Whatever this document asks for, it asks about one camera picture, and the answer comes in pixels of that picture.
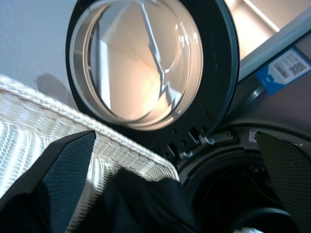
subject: blue label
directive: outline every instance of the blue label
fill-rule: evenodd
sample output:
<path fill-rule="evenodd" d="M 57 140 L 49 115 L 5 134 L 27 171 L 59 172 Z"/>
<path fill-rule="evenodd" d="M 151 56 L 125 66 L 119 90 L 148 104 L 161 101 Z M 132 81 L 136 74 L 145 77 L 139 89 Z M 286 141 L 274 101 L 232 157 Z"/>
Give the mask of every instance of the blue label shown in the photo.
<path fill-rule="evenodd" d="M 272 95 L 310 70 L 311 62 L 293 47 L 262 67 L 255 75 L 268 94 Z"/>

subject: white wall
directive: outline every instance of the white wall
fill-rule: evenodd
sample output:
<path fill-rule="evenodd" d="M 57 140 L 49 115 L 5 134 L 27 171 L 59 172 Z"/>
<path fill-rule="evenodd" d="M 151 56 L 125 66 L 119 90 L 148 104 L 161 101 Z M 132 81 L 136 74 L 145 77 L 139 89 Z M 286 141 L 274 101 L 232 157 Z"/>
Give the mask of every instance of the white wall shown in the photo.
<path fill-rule="evenodd" d="M 280 29 L 311 6 L 311 0 L 250 0 Z"/>
<path fill-rule="evenodd" d="M 232 15 L 238 32 L 241 59 L 275 34 L 245 3 L 238 5 Z"/>

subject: washer door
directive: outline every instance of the washer door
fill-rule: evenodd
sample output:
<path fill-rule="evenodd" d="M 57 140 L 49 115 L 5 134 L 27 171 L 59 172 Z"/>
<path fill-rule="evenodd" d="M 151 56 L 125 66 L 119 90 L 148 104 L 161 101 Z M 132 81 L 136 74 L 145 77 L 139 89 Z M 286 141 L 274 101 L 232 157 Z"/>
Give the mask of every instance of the washer door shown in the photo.
<path fill-rule="evenodd" d="M 220 123 L 239 61 L 222 0 L 79 1 L 69 24 L 67 72 L 80 111 L 165 157 Z"/>

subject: laundry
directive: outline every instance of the laundry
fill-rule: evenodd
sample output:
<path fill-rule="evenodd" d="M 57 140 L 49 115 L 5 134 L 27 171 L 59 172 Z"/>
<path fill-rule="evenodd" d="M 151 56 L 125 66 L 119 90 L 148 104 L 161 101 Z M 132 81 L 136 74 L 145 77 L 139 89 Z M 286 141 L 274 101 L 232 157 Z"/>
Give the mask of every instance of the laundry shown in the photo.
<path fill-rule="evenodd" d="M 172 179 L 149 182 L 122 169 L 95 201 L 77 233 L 197 233 L 183 186 Z"/>

